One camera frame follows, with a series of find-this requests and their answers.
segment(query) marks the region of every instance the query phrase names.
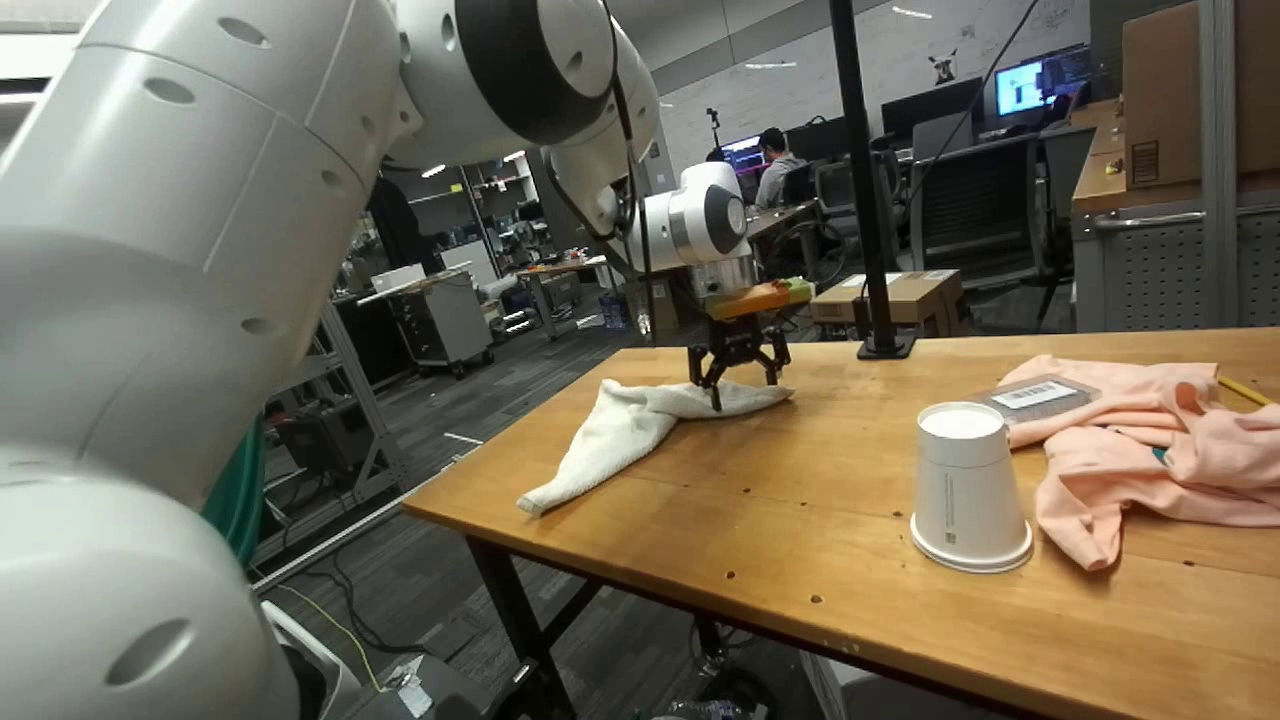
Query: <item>cup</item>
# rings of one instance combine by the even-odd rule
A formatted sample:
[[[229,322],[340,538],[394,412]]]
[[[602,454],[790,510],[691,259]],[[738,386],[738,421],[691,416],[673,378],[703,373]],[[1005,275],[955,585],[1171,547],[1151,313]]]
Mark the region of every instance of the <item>cup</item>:
[[[1007,573],[1032,550],[1018,507],[1005,416],[977,399],[927,404],[916,416],[911,543],[959,573]]]

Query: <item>floor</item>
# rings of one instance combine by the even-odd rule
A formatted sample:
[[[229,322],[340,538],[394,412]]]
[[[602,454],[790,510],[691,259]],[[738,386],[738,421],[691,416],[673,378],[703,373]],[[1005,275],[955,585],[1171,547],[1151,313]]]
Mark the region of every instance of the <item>floor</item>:
[[[971,305],[971,327],[1027,331],[1036,306],[1040,288],[981,301]],[[1062,288],[1046,331],[1068,327],[1068,288]],[[475,438],[485,445],[623,345],[632,345],[632,331],[622,327],[580,327],[562,340],[525,331],[510,345],[498,345],[498,363],[475,367],[465,378],[404,377],[382,390],[382,404],[394,435],[418,462],[414,475],[428,481]],[[542,563],[520,563],[520,576],[537,612],[562,606],[577,589],[573,576]],[[274,589],[268,599],[290,606],[333,651],[340,651],[355,676],[375,673],[386,681],[404,657],[428,651],[426,666],[433,673],[419,666],[419,676],[433,681],[426,681],[426,689],[433,695],[465,695],[475,709],[488,709],[513,676],[510,638],[465,538],[407,514],[375,525],[359,538],[313,563],[304,576]],[[780,709],[778,715],[821,715],[796,647],[746,631],[731,631],[731,638],[731,659],[768,685]],[[602,593],[580,623],[555,644],[555,659],[584,720],[649,720],[680,709],[680,701],[691,701],[703,685],[703,659],[691,638],[687,612],[628,593]],[[877,676],[847,685],[843,709],[851,715],[990,715],[959,701]],[[404,715],[404,709],[387,695],[375,695],[351,715]]]

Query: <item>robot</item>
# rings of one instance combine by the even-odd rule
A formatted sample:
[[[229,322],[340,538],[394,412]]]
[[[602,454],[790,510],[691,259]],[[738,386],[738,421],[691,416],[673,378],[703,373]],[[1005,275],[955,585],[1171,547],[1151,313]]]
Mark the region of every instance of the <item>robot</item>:
[[[6,715],[296,715],[192,510],[299,363],[375,167],[542,147],[595,237],[655,87],[595,0],[109,0],[0,165]],[[738,188],[644,199],[725,254]]]

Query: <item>crumpled napkin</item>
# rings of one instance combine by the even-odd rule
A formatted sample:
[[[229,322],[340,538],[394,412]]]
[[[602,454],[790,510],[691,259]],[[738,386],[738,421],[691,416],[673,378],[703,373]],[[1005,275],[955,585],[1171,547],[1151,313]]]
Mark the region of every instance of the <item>crumpled napkin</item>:
[[[649,454],[675,421],[727,421],[749,416],[759,408],[773,408],[790,399],[790,386],[778,384],[722,384],[722,412],[714,408],[714,394],[698,384],[616,384],[606,378],[594,404],[594,416],[584,427],[577,427],[555,475],[534,492],[525,492],[517,502],[534,514],[568,502],[607,475],[623,470],[641,454]]]

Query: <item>table leg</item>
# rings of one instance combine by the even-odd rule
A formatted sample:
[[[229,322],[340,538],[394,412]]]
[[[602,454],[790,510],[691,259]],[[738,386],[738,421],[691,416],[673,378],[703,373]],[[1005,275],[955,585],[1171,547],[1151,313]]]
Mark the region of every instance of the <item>table leg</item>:
[[[607,305],[616,305],[622,322],[623,322],[623,327],[636,327],[636,320],[632,320],[632,313],[628,313],[628,295],[623,295],[623,288],[616,285],[613,269],[606,265],[606,269],[595,269],[595,275],[602,275],[602,272],[607,275],[607,288],[606,288],[606,290],[607,290]]]
[[[804,275],[818,285],[818,249],[811,249],[811,233],[801,233],[801,259],[804,259]]]
[[[691,623],[698,623],[698,644],[703,647],[703,657],[722,659],[725,636],[722,636],[718,618],[698,612]]]
[[[499,550],[498,543],[485,543],[485,538],[470,538],[471,547],[471,560],[479,569],[479,580],[488,589],[488,599],[513,638],[513,651],[520,659],[520,676],[517,685],[527,689],[537,685],[534,693],[544,701],[542,710],[549,715],[564,715],[573,720],[573,701],[568,701],[568,689],[562,681],[562,666],[554,659],[554,638],[542,631],[537,616],[534,616],[534,603],[525,597],[525,585],[517,576],[517,563],[510,550]]]
[[[544,278],[527,275],[527,290],[534,290],[537,316],[549,322],[549,340],[555,340],[555,316],[554,316],[554,301],[549,301]]]

